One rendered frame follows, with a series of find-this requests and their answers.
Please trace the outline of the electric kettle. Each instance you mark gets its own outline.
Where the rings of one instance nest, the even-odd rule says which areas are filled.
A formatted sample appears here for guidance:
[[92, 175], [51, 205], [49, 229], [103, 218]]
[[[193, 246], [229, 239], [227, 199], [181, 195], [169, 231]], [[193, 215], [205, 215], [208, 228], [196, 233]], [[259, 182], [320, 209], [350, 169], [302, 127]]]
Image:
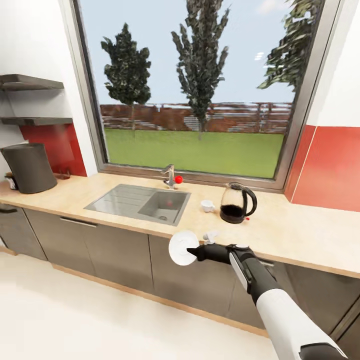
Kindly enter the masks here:
[[[252, 199], [252, 208], [247, 213], [248, 195]], [[258, 200], [254, 191], [243, 186], [240, 182], [231, 182], [224, 192], [220, 217], [227, 223], [240, 224], [255, 212], [257, 206]]]

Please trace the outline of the coffee cup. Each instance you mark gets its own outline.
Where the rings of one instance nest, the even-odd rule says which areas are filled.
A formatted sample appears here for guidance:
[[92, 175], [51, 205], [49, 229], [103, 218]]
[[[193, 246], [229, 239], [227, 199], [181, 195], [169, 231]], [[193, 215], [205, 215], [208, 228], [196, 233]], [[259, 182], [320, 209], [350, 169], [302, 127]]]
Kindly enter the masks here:
[[215, 209], [215, 206], [213, 205], [213, 202], [210, 201], [210, 200], [203, 200], [201, 202], [201, 206], [202, 206], [202, 209], [205, 212], [214, 211], [214, 209]]

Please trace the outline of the saucer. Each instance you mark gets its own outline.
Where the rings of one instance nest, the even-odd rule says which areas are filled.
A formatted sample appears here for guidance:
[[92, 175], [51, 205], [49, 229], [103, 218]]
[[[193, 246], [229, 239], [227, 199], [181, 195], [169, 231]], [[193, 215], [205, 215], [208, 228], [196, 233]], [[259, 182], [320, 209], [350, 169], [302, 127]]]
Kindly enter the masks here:
[[199, 246], [199, 240], [192, 231], [178, 230], [170, 240], [169, 254], [176, 264], [188, 266], [198, 258], [189, 253], [187, 248], [197, 248]]

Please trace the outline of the bottle of coffee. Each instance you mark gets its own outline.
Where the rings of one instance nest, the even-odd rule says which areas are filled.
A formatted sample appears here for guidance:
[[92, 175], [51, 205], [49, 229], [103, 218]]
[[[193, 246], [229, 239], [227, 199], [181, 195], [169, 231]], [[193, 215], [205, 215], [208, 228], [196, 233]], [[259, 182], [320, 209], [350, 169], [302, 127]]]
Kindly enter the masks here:
[[13, 177], [13, 173], [8, 172], [8, 173], [6, 173], [5, 177], [6, 177], [6, 180], [9, 181], [10, 189], [12, 191], [19, 191], [17, 183]]

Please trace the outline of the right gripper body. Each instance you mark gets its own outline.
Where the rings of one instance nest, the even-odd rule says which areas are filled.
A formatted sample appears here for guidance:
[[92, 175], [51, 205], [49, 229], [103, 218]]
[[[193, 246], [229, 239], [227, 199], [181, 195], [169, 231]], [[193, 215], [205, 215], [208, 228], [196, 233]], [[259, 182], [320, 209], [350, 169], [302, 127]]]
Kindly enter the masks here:
[[217, 257], [217, 251], [218, 248], [220, 247], [220, 244], [202, 244], [198, 247], [196, 247], [196, 251], [197, 251], [197, 258], [199, 262], [203, 262], [204, 260], [208, 259], [208, 260], [212, 260], [212, 261], [216, 261], [216, 262], [220, 262], [218, 260]]

